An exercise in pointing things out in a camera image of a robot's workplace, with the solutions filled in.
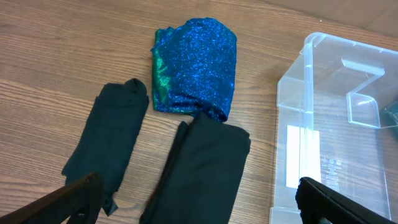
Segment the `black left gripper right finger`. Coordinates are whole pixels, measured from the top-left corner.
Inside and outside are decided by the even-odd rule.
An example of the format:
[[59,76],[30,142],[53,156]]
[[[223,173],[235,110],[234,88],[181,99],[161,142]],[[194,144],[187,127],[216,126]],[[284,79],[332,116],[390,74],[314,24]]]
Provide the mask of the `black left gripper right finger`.
[[303,224],[395,224],[310,177],[302,177],[295,200]]

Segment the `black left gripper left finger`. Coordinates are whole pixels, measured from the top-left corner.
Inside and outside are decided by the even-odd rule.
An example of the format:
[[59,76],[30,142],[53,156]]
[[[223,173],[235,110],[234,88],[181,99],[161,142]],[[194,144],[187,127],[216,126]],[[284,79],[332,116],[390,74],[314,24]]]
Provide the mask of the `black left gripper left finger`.
[[1,217],[1,223],[95,223],[103,204],[103,192],[102,177],[90,173]]

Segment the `wide black garment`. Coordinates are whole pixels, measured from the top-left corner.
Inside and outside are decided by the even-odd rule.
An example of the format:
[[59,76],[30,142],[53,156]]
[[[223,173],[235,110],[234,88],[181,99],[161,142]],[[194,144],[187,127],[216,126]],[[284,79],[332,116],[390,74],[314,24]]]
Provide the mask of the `wide black garment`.
[[181,122],[140,223],[228,223],[250,147],[247,131],[204,113]]

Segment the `blue denim jeans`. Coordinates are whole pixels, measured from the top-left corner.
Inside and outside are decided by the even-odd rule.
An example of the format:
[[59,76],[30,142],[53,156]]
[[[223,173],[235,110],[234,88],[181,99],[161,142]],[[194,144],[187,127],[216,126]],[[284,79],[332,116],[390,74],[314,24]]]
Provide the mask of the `blue denim jeans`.
[[382,109],[382,120],[397,139],[397,100],[389,103]]

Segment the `narrow black garment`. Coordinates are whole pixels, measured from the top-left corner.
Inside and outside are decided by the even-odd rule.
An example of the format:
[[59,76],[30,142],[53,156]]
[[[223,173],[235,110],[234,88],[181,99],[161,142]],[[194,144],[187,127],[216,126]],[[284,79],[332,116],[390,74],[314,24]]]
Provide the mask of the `narrow black garment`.
[[79,143],[62,170],[66,184],[96,172],[104,180],[102,208],[108,216],[118,206],[118,191],[149,105],[146,86],[138,79],[108,83],[96,97]]

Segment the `blue sparkly fabric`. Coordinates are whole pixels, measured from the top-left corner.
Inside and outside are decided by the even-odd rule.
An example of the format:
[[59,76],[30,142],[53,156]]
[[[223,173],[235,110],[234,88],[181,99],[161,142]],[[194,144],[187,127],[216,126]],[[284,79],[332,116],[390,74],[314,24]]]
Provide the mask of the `blue sparkly fabric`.
[[237,37],[220,21],[193,18],[158,29],[152,52],[152,100],[156,111],[225,122],[235,89]]

